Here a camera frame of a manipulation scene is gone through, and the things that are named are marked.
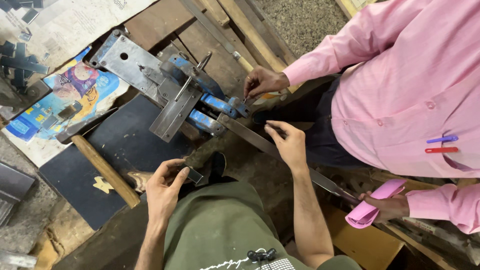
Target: pink paper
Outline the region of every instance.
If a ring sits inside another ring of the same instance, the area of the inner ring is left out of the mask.
[[[402,185],[406,182],[404,179],[391,179],[381,185],[375,190],[372,198],[385,199],[400,193],[405,187]],[[370,226],[375,217],[378,215],[378,208],[373,207],[362,201],[357,207],[355,207],[346,217],[347,222],[357,229],[363,229]]]

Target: man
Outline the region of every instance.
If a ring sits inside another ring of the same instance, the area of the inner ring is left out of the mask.
[[[255,68],[244,94],[254,98],[359,63],[327,86],[254,115],[254,121],[314,122],[306,131],[307,158],[324,165],[480,177],[479,33],[478,0],[370,4],[282,73]],[[458,140],[427,143],[450,135]],[[429,148],[440,153],[426,153]],[[465,233],[480,231],[479,201],[480,185],[457,190],[448,184],[384,201],[367,196],[383,219],[450,220]]]
[[[283,130],[288,137],[283,139],[273,127]],[[285,252],[254,188],[246,182],[221,177],[226,162],[223,155],[216,155],[209,182],[223,183],[191,192],[178,204],[179,189],[189,169],[184,168],[176,177],[175,169],[184,160],[163,162],[148,181],[149,221],[136,270],[361,269],[349,257],[334,256],[310,180],[305,134],[279,122],[269,122],[265,130],[292,171],[295,241],[303,263]],[[167,186],[171,178],[175,180]],[[276,250],[274,259],[255,261],[247,256],[249,251],[260,253],[271,248]]]

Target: shirt button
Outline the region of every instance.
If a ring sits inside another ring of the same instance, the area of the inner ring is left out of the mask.
[[[429,110],[435,109],[435,103],[434,103],[434,102],[428,101],[428,102],[426,103],[426,105],[427,105],[427,108],[428,108]]]

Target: newspaper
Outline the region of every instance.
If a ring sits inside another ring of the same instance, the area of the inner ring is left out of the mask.
[[[49,72],[62,66],[85,47],[156,0],[43,0],[43,8],[31,24],[22,17],[28,8],[0,10],[0,45],[6,40],[25,42],[20,33],[32,37],[27,42],[27,55],[34,54]],[[43,57],[49,53],[46,61]]]
[[[129,87],[116,75],[85,65],[82,58],[89,50],[82,51],[61,72],[43,79],[52,93],[1,130],[38,167],[67,147],[56,140],[58,132],[108,110]],[[82,105],[77,114],[70,119],[58,116],[75,101]]]

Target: vise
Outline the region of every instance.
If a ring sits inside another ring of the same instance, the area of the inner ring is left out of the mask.
[[[116,29],[89,63],[114,73],[163,108],[149,130],[169,142],[184,121],[211,136],[222,136],[227,129],[216,120],[219,114],[236,119],[251,113],[238,97],[226,97],[205,73],[211,56],[210,52],[194,65],[171,43],[157,58]]]

